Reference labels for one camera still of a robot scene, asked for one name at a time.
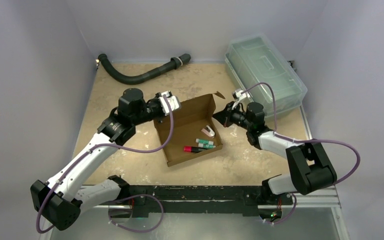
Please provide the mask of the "pink white clip tool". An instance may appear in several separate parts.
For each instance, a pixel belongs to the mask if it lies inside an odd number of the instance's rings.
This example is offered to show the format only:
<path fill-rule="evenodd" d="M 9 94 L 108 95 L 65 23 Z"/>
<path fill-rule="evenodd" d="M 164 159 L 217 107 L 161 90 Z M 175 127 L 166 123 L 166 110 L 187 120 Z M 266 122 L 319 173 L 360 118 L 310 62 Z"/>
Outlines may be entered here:
<path fill-rule="evenodd" d="M 216 136 L 215 131 L 209 125 L 206 125 L 204 128 L 202 128 L 201 132 L 209 138 L 214 138 Z"/>

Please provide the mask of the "brown cardboard box sheet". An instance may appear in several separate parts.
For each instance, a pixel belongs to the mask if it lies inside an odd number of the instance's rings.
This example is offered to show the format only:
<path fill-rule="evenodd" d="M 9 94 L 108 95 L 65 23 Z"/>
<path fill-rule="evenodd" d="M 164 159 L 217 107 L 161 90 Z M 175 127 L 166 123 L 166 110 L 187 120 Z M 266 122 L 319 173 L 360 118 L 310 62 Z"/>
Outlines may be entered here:
<path fill-rule="evenodd" d="M 170 141 L 163 148 L 168 167 L 213 154 L 223 148 L 220 134 L 213 122 L 216 111 L 216 99 L 224 100 L 220 92 L 204 94 L 181 102 L 181 108 L 173 112 L 174 127 Z M 210 138 L 201 132 L 209 125 L 215 131 L 215 137 Z M 199 147 L 196 139 L 214 142 L 215 148 L 199 153 L 184 152 L 184 146 Z"/>

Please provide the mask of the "green white tube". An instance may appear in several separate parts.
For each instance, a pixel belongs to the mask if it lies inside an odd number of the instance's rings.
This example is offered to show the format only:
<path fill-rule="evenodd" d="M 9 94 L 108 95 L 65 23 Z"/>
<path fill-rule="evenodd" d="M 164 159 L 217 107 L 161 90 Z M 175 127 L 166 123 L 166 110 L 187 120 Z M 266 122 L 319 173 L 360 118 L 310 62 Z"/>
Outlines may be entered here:
<path fill-rule="evenodd" d="M 214 145 L 213 141 L 206 140 L 206 139 L 200 139 L 200 138 L 196 138 L 195 142 L 198 143 L 198 144 L 205 144 L 205 145 L 212 145 L 212 146 Z"/>
<path fill-rule="evenodd" d="M 199 147 L 200 147 L 200 148 L 205 148 L 205 149 L 213 149 L 213 148 L 215 148 L 216 146 L 215 146 L 215 145 L 211 145 L 211 144 L 200 143 L 200 144 L 199 144 Z"/>

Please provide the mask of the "black red marker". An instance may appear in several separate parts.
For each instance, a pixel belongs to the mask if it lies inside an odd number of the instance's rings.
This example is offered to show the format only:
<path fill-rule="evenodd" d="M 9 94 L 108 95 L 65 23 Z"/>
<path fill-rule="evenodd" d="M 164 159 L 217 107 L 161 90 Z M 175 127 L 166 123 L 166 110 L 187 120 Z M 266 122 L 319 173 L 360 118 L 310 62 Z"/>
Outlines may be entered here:
<path fill-rule="evenodd" d="M 183 151 L 186 153 L 200 153 L 206 150 L 208 149 L 203 147 L 195 147 L 195 146 L 184 146 L 183 148 Z"/>

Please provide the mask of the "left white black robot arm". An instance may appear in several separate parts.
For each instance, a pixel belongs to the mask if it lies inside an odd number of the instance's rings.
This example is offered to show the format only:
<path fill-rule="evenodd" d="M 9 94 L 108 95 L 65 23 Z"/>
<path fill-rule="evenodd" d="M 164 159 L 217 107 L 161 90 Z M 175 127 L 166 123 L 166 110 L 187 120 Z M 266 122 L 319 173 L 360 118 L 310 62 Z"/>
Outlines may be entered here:
<path fill-rule="evenodd" d="M 41 229 L 41 218 L 52 227 L 66 230 L 87 210 L 106 202 L 118 205 L 134 199 L 130 185 L 119 176 L 110 176 L 102 183 L 83 187 L 92 173 L 118 150 L 127 151 L 126 142 L 136 133 L 136 127 L 164 117 L 173 118 L 180 109 L 179 99 L 170 91 L 159 92 L 144 100 L 138 88 L 125 90 L 89 143 L 61 171 L 47 181 L 37 180 L 30 188 L 37 211 L 36 231 Z"/>

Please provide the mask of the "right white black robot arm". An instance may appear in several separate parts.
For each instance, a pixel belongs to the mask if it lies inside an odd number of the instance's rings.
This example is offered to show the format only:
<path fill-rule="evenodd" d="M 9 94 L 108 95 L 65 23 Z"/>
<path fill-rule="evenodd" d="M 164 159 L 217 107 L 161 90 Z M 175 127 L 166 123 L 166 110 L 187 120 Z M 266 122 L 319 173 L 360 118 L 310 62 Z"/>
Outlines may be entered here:
<path fill-rule="evenodd" d="M 274 203 L 281 194 L 298 192 L 307 195 L 328 187 L 337 180 L 337 173 L 319 142 L 299 143 L 276 136 L 265 122 L 264 107 L 251 102 L 246 110 L 228 103 L 213 118 L 225 128 L 237 125 L 246 130 L 248 142 L 259 150 L 274 153 L 287 160 L 288 174 L 281 174 L 262 182 L 260 196 L 268 204 Z"/>

